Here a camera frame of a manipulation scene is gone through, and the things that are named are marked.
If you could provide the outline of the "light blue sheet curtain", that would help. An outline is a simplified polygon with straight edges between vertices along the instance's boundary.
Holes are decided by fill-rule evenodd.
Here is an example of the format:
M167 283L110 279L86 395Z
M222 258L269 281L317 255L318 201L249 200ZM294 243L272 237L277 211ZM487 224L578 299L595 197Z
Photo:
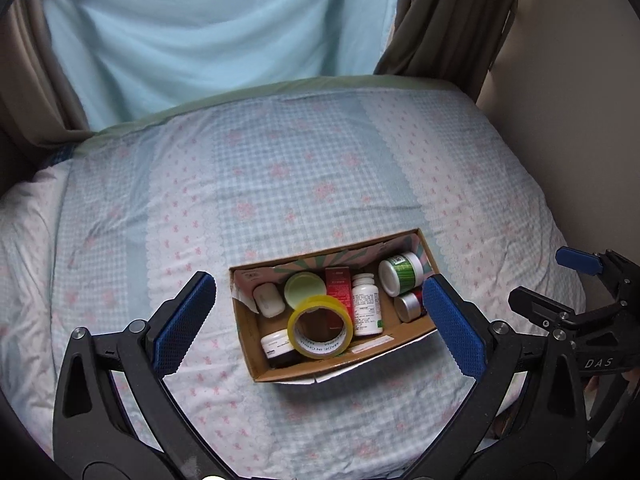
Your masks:
M92 130L218 93L369 75L397 0L42 0Z

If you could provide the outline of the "white pill bottle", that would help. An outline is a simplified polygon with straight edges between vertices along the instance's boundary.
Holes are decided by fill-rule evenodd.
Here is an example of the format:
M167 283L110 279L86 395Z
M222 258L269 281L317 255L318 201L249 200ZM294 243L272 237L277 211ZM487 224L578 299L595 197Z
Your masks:
M356 337L382 333L380 294L372 273L360 273L352 278L352 313Z

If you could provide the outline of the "brown cardboard box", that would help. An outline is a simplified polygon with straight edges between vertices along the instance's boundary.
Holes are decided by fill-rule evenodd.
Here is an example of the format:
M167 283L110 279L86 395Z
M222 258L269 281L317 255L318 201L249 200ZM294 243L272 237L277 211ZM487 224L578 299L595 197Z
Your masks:
M420 230L230 271L236 327L255 382L323 382L412 344L437 266Z

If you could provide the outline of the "white lid green jar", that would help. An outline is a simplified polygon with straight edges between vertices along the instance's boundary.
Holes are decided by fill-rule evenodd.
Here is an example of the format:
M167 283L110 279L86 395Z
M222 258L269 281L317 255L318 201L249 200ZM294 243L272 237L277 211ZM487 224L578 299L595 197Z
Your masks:
M424 280L424 269L414 252L403 252L378 264L378 279L386 294L395 298L419 287Z

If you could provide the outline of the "red Marubi box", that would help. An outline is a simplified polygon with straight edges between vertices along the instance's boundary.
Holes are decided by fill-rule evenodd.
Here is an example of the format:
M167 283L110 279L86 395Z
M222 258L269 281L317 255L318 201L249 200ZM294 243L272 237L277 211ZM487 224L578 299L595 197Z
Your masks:
M354 307L352 306L352 274L348 266L331 266L324 270L326 277L326 293L338 300L349 315L350 324L354 324Z

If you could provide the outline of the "green lidded round container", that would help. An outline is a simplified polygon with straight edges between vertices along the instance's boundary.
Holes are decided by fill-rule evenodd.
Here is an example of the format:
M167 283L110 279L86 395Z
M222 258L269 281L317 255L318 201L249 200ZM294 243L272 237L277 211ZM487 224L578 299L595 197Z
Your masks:
M298 272L285 283L283 295L286 304L296 310L307 298L326 294L326 283L317 274Z

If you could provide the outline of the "silver red small jar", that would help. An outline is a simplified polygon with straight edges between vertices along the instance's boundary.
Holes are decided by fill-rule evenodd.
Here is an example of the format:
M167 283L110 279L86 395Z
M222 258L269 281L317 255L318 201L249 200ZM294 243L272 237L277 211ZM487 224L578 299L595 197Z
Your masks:
M394 299L394 308L398 318L403 323L417 320L426 313L420 289L415 289L396 297Z

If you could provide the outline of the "dark brown curtain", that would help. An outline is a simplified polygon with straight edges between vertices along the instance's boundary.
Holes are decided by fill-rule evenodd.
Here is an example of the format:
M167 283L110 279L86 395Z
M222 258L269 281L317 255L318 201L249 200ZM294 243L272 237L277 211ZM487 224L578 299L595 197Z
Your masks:
M397 0L374 72L447 81L476 100L517 7L518 0Z

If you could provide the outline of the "white earbuds case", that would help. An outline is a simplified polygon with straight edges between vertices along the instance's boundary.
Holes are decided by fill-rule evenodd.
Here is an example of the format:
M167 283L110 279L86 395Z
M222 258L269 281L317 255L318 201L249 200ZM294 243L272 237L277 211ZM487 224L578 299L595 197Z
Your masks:
M259 313L265 318L275 318L286 309L286 304L276 284L264 283L255 287L253 298Z

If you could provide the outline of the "black white small jar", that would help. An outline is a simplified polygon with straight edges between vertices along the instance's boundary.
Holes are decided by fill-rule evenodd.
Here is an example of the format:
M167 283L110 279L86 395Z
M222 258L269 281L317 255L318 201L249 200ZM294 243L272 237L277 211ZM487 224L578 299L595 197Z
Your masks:
M293 347L285 328L260 338L260 345L273 368L288 367L299 361L300 354Z

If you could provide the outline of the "yellow tape roll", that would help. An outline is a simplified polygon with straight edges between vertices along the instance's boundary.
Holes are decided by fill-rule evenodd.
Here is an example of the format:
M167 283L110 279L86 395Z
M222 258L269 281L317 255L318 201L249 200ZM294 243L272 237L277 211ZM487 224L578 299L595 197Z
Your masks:
M344 306L328 295L304 300L288 318L288 338L302 356L312 360L343 353L354 336Z

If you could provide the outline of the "beige left curtain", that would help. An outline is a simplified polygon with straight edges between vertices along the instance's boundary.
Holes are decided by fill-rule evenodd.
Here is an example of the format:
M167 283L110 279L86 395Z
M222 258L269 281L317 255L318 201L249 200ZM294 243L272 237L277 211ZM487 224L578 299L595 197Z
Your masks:
M53 52L42 0L13 0L1 18L1 129L29 152L92 136Z

